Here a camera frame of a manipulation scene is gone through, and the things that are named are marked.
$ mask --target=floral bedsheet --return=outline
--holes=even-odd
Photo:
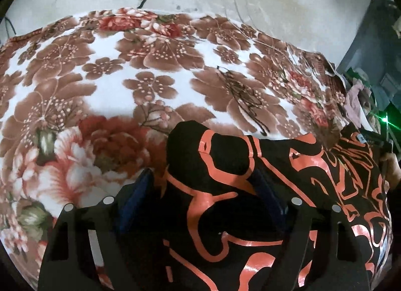
[[[63,206],[115,196],[144,167],[163,184],[180,121],[327,147],[348,123],[321,54],[216,14],[66,17],[1,48],[0,87],[0,239],[34,288]]]

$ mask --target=black and orange garment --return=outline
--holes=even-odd
[[[249,182],[256,163],[263,163],[275,183],[309,206],[341,207],[372,282],[388,255],[391,219],[378,165],[358,134],[347,126],[328,151],[312,134],[258,140],[179,123],[168,139],[162,195],[169,281],[194,291],[262,288],[283,242]],[[316,235],[311,228],[299,286],[310,271]]]

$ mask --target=clothing tag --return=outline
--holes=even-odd
[[[356,138],[357,138],[358,141],[359,141],[360,143],[362,143],[362,144],[367,143],[365,137],[364,137],[362,134],[358,134],[358,135],[356,136]]]

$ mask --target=human hand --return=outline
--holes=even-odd
[[[390,184],[390,190],[393,190],[397,187],[401,180],[401,168],[398,165],[397,157],[394,153],[386,153],[380,158],[380,161],[387,161],[387,172],[385,179]]]

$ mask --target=white screw head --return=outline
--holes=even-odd
[[[103,204],[110,205],[111,203],[113,203],[113,201],[114,201],[113,196],[107,196],[103,199]]]
[[[65,210],[66,212],[72,211],[73,208],[74,208],[74,204],[71,204],[71,203],[69,203],[69,204],[67,204],[66,206],[64,206],[64,210]]]
[[[334,204],[331,208],[332,208],[332,210],[335,211],[336,213],[340,213],[340,212],[341,212],[341,207],[338,206],[337,204]]]
[[[291,202],[292,202],[292,204],[297,205],[297,206],[302,205],[302,199],[300,199],[298,197],[293,197],[291,199]]]

